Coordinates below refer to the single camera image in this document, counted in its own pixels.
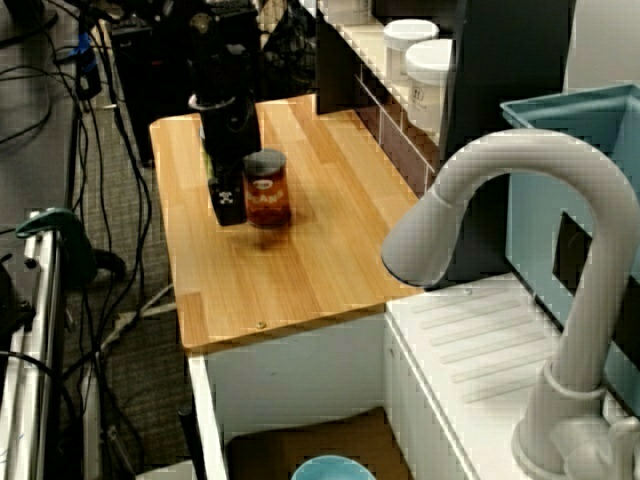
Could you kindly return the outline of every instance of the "cable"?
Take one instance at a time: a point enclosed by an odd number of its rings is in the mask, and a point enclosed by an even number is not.
[[[64,383],[62,382],[60,377],[58,375],[56,375],[56,373],[53,370],[51,370],[49,367],[47,367],[40,360],[37,360],[37,359],[35,359],[33,357],[30,357],[29,355],[25,355],[24,353],[21,353],[21,352],[12,352],[12,351],[0,350],[0,356],[1,357],[9,357],[9,358],[17,358],[17,359],[22,360],[24,362],[30,363],[31,365],[37,367],[38,370],[40,370],[41,372],[47,374],[49,376],[49,378],[51,378],[51,380],[60,388],[60,393],[62,393],[62,397],[64,398],[64,402],[67,404],[67,410],[69,411],[69,418],[75,422],[75,420],[77,418],[76,417],[76,409],[73,406],[73,402],[71,401],[71,396],[69,395],[69,391],[67,390],[67,387],[64,386]]]

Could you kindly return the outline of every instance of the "wooden board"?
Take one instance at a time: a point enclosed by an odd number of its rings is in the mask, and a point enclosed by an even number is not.
[[[197,114],[150,128],[188,352],[361,318],[421,292],[380,259],[389,229],[417,199],[353,112],[318,117],[314,99],[257,106],[263,147],[287,157],[292,217],[277,229],[218,225]]]

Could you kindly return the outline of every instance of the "container lid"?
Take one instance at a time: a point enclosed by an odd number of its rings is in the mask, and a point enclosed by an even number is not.
[[[406,51],[417,42],[438,38],[440,29],[428,20],[396,20],[384,27],[384,44],[393,50]]]
[[[244,162],[244,173],[255,177],[266,177],[282,169],[287,159],[282,152],[265,148],[247,155],[242,161]]]
[[[406,53],[407,75],[427,85],[442,86],[451,69],[452,40],[429,40],[413,45]]]

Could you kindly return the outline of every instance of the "faucet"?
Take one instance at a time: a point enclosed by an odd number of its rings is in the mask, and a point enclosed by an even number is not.
[[[413,286],[446,272],[475,191],[511,172],[541,173],[587,202],[595,232],[557,353],[547,360],[515,428],[512,451],[535,480],[631,480],[640,421],[602,417],[604,364],[640,243],[640,205],[620,169],[591,145],[540,129],[492,133],[459,150],[393,227],[382,261]]]

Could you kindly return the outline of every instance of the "glass jar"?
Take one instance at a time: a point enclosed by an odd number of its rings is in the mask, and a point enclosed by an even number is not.
[[[243,159],[247,220],[261,228],[277,227],[289,221],[289,192],[286,157],[265,148]]]

